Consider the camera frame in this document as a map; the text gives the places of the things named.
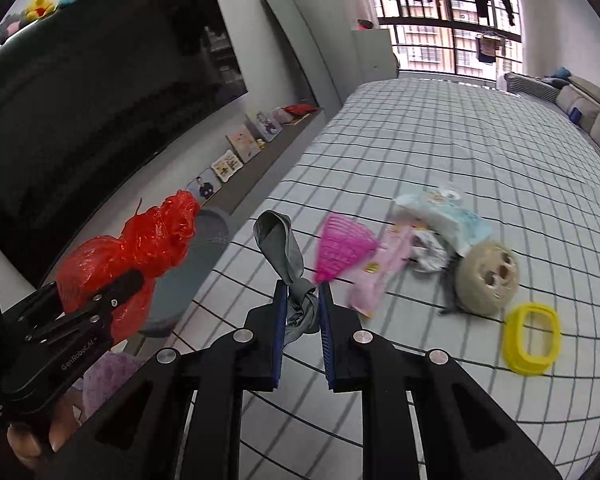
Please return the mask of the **person's left hand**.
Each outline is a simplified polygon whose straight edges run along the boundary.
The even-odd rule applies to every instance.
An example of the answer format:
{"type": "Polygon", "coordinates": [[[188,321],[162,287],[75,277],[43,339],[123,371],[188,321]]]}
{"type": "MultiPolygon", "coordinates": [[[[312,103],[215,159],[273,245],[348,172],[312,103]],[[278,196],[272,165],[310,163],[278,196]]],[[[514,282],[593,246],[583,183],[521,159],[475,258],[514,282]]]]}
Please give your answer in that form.
{"type": "Polygon", "coordinates": [[[57,452],[79,428],[80,422],[74,416],[73,403],[63,396],[54,407],[45,439],[40,439],[23,426],[12,425],[7,430],[7,441],[18,460],[32,468],[47,453],[46,448],[57,452]]]}

